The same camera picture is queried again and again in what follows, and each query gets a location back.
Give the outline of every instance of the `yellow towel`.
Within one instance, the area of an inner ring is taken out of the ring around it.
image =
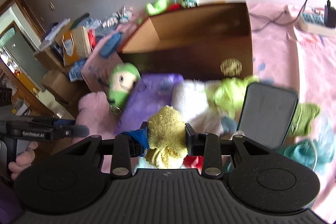
[[[145,159],[159,169],[178,169],[187,155],[184,121],[171,106],[165,106],[148,120],[150,149]]]

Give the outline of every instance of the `open box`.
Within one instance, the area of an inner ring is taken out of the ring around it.
[[[185,79],[244,78],[253,73],[246,3],[220,3],[147,18],[118,48],[140,73],[179,73]]]

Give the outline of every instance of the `green sock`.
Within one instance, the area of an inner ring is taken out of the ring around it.
[[[288,130],[291,137],[308,136],[311,132],[311,121],[321,112],[321,108],[312,103],[299,103],[296,107],[293,120]]]

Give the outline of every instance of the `ribbed black surface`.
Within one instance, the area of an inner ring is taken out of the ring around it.
[[[201,177],[196,169],[142,170],[115,181],[105,196],[85,210],[44,216],[24,213],[14,224],[313,224],[324,223],[313,212],[269,216],[245,208],[223,183]]]

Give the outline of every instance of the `metal screw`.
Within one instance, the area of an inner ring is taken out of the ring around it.
[[[116,176],[125,176],[128,175],[129,170],[125,167],[117,167],[113,169],[112,173]]]
[[[208,167],[204,170],[204,173],[206,173],[208,176],[217,176],[221,173],[221,170],[216,167]]]

